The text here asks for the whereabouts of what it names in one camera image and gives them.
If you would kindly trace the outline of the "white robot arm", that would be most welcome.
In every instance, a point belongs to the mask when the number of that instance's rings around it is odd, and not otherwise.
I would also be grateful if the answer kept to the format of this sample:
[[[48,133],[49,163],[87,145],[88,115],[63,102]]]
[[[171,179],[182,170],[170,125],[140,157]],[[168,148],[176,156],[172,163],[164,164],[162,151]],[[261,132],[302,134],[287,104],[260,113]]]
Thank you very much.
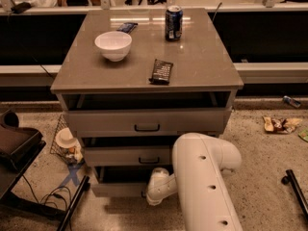
[[[229,141],[188,133],[172,148],[173,172],[153,169],[146,189],[152,205],[176,193],[186,231],[243,231],[221,173],[242,163],[237,147]]]

